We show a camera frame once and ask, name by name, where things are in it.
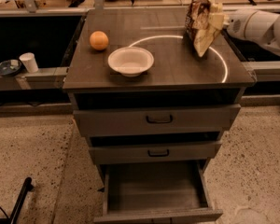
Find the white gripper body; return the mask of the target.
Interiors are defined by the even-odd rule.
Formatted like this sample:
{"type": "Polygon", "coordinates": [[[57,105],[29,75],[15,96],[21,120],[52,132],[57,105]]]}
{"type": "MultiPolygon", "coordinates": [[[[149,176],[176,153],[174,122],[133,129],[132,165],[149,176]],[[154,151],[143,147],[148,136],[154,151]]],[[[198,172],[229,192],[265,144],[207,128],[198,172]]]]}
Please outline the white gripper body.
{"type": "Polygon", "coordinates": [[[252,18],[256,13],[253,9],[238,9],[230,14],[227,32],[230,36],[248,40],[251,36],[252,18]]]}

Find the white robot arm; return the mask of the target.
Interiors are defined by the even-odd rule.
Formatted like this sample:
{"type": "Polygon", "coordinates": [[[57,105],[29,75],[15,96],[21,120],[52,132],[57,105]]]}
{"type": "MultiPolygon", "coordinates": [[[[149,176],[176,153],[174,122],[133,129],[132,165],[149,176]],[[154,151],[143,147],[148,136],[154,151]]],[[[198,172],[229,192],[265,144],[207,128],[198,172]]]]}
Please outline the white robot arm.
{"type": "Polygon", "coordinates": [[[280,14],[257,9],[238,9],[229,16],[227,33],[252,42],[280,57],[280,14]]]}

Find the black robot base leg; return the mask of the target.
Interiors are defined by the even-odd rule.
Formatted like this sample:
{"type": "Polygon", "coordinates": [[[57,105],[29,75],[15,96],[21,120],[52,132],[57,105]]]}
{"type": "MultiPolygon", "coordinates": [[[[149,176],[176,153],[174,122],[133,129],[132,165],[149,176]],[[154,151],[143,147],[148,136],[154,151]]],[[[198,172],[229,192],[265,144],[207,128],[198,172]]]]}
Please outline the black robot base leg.
{"type": "Polygon", "coordinates": [[[33,188],[34,186],[32,185],[32,178],[26,177],[21,186],[20,194],[17,198],[17,201],[13,207],[11,214],[8,215],[5,212],[5,210],[0,206],[0,211],[5,215],[4,217],[0,217],[0,224],[17,224],[17,220],[20,215],[27,193],[29,191],[32,191],[33,188]]]}

